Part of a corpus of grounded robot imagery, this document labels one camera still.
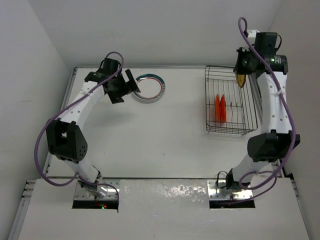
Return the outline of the yellow rimmed dark plate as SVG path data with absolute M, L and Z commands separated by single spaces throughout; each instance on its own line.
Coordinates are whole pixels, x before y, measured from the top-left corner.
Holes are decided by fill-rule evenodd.
M 246 74 L 235 74 L 236 83 L 240 88 L 243 88 L 246 84 L 247 75 Z

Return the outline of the plain white plate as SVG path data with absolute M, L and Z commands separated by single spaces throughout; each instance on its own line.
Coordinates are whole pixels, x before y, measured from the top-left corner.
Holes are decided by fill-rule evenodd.
M 133 92 L 132 96 L 141 103 L 154 103 L 161 99 L 166 90 L 165 81 L 158 75 L 148 73 L 136 78 L 139 91 Z

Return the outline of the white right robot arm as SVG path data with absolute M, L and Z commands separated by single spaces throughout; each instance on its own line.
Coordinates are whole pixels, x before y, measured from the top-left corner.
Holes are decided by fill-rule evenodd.
M 247 154 L 226 177 L 227 190 L 247 188 L 253 175 L 277 160 L 284 160 L 300 143 L 300 135 L 292 129 L 292 116 L 287 112 L 286 82 L 288 59 L 278 55 L 280 37 L 276 32 L 251 30 L 244 32 L 250 48 L 237 50 L 234 67 L 236 77 L 256 77 L 260 92 L 262 124 L 260 133 L 249 138 Z

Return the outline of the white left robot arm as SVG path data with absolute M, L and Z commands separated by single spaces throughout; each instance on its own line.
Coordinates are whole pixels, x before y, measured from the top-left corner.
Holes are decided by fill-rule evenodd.
M 66 111 L 60 113 L 46 128 L 48 150 L 65 162 L 87 185 L 95 185 L 101 177 L 88 157 L 88 143 L 83 134 L 84 124 L 94 106 L 104 96 L 112 104 L 124 102 L 123 97 L 138 91 L 130 69 L 122 73 L 119 61 L 105 58 L 102 66 L 91 71 Z

